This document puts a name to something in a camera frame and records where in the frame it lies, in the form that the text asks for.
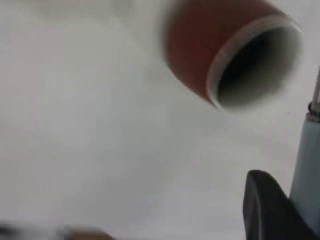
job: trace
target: white background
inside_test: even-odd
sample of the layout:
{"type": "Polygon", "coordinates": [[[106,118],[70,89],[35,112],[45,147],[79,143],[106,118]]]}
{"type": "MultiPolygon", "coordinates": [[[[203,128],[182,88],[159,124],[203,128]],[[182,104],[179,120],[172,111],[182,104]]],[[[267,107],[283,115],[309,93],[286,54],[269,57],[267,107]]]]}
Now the white background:
{"type": "Polygon", "coordinates": [[[0,220],[242,240],[247,172],[268,171],[289,192],[320,2],[272,1],[305,32],[300,64],[280,94],[225,113],[123,24],[149,24],[159,1],[0,1],[0,220]]]}

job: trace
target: blurry object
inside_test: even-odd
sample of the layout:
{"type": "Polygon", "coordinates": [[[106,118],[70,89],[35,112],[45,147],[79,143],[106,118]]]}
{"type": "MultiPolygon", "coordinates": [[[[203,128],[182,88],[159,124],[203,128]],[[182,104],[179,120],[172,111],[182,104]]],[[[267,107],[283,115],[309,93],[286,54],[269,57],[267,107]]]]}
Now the blurry object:
{"type": "Polygon", "coordinates": [[[243,218],[247,240],[319,240],[267,172],[248,173],[243,218]]]}
{"type": "Polygon", "coordinates": [[[33,226],[0,224],[1,240],[112,240],[108,234],[99,230],[58,229],[51,230],[33,226]]]}
{"type": "Polygon", "coordinates": [[[172,16],[166,60],[193,92],[232,109],[282,87],[300,35],[290,17],[261,0],[190,0],[172,16]]]}

